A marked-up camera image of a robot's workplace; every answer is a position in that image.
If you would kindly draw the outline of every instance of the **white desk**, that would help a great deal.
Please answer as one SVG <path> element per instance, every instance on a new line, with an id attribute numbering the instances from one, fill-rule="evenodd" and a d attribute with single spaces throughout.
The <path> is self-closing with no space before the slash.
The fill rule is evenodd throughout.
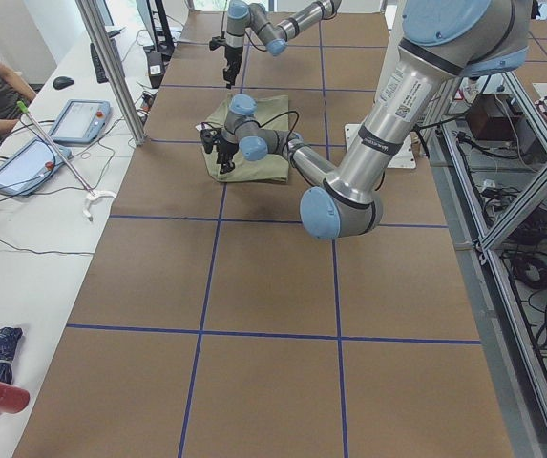
<path id="1" fill-rule="evenodd" d="M 120 55 L 126 55 L 123 67 L 132 98 L 138 100 L 143 91 L 138 83 L 149 86 L 149 81 L 145 55 L 138 44 L 132 46 L 135 38 L 133 31 L 124 31 L 116 42 Z M 113 117 L 106 130 L 122 116 L 109 83 L 95 81 L 89 43 L 85 32 L 33 101 L 30 110 L 35 119 L 55 119 L 71 98 L 110 101 Z M 59 75 L 71 77 L 75 84 L 55 90 L 53 80 Z M 33 134 L 27 130 L 10 136 L 1 146 L 0 156 L 10 156 L 31 138 Z M 104 145 L 116 150 L 116 155 L 99 189 L 118 191 L 134 150 L 130 140 L 129 129 L 123 121 L 102 140 Z M 94 185 L 111 152 L 95 145 L 90 153 L 89 158 L 78 156 L 72 161 L 80 174 Z M 80 184 L 67 167 L 62 167 L 38 191 L 50 192 L 66 186 L 80 187 Z M 94 220 L 88 222 L 82 216 L 85 196 L 84 190 L 65 190 L 49 196 L 0 202 L 0 239 L 37 251 L 93 252 L 113 201 L 104 198 L 96 202 L 91 209 Z M 24 411 L 0 415 L 0 458 L 11 457 L 18 444 L 90 262 L 91 256 L 37 256 L 10 250 L 0 243 L 0 328 L 23 328 L 24 337 L 12 370 L 14 384 L 26 388 L 32 396 Z"/>

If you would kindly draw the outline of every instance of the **green handle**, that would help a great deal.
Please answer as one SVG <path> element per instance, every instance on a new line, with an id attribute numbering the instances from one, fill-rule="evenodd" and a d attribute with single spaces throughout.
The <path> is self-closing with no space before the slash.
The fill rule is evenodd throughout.
<path id="1" fill-rule="evenodd" d="M 27 105 L 25 105 L 25 102 L 23 102 L 22 100 L 16 102 L 16 105 L 18 105 L 18 109 L 23 112 L 23 114 L 26 115 L 29 112 L 29 110 L 27 109 Z"/>

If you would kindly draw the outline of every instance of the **computer mouse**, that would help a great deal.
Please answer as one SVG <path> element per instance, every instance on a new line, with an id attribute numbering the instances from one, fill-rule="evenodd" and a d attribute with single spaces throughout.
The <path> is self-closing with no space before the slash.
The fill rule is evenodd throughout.
<path id="1" fill-rule="evenodd" d="M 72 86 L 74 82 L 75 81 L 73 81 L 68 76 L 58 76 L 53 81 L 53 87 L 55 89 L 63 89 L 67 88 L 68 86 Z"/>

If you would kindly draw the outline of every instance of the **green towel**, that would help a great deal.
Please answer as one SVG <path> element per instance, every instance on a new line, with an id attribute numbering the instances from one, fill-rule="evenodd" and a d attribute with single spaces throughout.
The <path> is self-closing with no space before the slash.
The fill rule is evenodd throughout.
<path id="1" fill-rule="evenodd" d="M 232 94 L 228 94 L 226 99 L 220 104 L 218 109 L 213 112 L 206 122 L 214 127 L 223 125 L 230 107 Z M 254 116 L 261 123 L 265 123 L 272 117 L 288 111 L 288 96 L 278 95 L 276 97 L 268 97 L 256 100 L 256 112 Z M 278 131 L 288 130 L 288 115 L 280 116 L 270 124 L 266 125 L 266 129 Z M 250 162 L 243 157 L 243 153 L 239 150 L 233 157 L 235 169 L 228 174 L 220 173 L 220 165 L 216 163 L 216 149 L 208 155 L 203 150 L 203 157 L 209 175 L 221 182 L 238 182 L 238 181 L 259 181 L 259 180 L 274 180 L 288 181 L 288 162 L 281 156 L 267 155 L 262 160 Z"/>

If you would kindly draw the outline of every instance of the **folded umbrella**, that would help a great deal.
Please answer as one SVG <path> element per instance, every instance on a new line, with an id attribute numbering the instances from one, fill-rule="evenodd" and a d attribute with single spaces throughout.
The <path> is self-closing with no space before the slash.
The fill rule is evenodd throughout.
<path id="1" fill-rule="evenodd" d="M 3 327 L 0 329 L 0 382 L 12 383 L 11 363 L 16 353 L 18 340 L 23 335 L 20 327 Z"/>

